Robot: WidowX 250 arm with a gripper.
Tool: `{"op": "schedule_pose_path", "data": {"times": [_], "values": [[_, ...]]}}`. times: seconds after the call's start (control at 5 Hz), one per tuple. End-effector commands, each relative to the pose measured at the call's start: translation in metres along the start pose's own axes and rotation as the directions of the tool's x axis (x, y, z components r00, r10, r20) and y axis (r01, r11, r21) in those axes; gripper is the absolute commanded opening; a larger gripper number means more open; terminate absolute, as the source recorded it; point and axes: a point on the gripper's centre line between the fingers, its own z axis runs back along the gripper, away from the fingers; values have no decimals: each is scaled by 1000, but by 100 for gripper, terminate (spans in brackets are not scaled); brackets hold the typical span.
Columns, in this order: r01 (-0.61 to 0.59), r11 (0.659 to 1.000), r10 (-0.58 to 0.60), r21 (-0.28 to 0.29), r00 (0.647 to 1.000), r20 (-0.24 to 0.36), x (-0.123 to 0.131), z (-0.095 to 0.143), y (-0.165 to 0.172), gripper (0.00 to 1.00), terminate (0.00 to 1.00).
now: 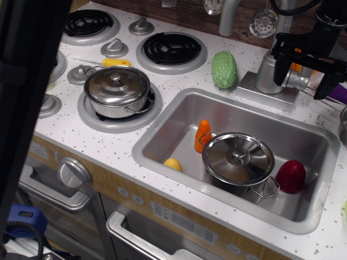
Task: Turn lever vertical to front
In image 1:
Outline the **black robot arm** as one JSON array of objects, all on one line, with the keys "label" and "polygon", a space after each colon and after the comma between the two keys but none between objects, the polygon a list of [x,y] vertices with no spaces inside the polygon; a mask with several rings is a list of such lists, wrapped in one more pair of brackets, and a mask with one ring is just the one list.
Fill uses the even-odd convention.
[{"label": "black robot arm", "polygon": [[346,29],[346,1],[311,1],[320,4],[316,23],[306,34],[276,34],[271,55],[276,60],[273,80],[281,86],[292,63],[324,73],[314,95],[315,100],[328,96],[339,83],[346,81],[346,49],[338,39]]}]

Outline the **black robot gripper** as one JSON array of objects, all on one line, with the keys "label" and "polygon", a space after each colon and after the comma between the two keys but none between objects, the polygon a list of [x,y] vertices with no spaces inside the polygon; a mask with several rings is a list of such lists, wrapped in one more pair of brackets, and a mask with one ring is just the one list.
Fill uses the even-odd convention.
[{"label": "black robot gripper", "polygon": [[313,97],[322,100],[346,80],[346,50],[338,44],[346,28],[346,10],[317,9],[314,16],[316,23],[311,32],[276,35],[274,82],[277,86],[283,84],[292,63],[322,72],[324,76]]}]

